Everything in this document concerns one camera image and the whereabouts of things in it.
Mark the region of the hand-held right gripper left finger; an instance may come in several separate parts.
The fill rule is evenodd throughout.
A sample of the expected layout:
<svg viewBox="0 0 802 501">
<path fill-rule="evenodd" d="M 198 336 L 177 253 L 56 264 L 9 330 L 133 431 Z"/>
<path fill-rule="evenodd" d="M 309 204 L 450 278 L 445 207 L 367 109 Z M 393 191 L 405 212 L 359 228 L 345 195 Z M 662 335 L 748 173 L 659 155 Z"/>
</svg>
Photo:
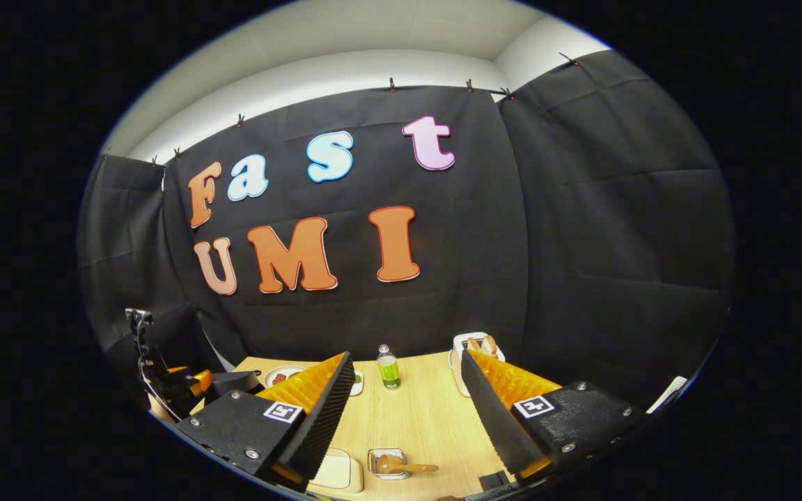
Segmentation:
<svg viewBox="0 0 802 501">
<path fill-rule="evenodd" d="M 353 384 L 346 351 L 255 395 L 220 396 L 175 427 L 230 466 L 303 493 L 320 470 Z"/>
</svg>

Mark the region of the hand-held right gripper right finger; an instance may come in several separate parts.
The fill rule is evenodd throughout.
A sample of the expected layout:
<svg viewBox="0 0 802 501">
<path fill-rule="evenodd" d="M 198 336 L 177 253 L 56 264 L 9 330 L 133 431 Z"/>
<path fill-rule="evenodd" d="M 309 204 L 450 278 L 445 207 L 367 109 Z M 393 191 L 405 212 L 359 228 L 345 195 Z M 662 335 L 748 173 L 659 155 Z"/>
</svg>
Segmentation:
<svg viewBox="0 0 802 501">
<path fill-rule="evenodd" d="M 494 450 L 523 485 L 596 462 L 646 418 L 594 383 L 560 386 L 480 351 L 466 350 L 461 369 Z"/>
</svg>

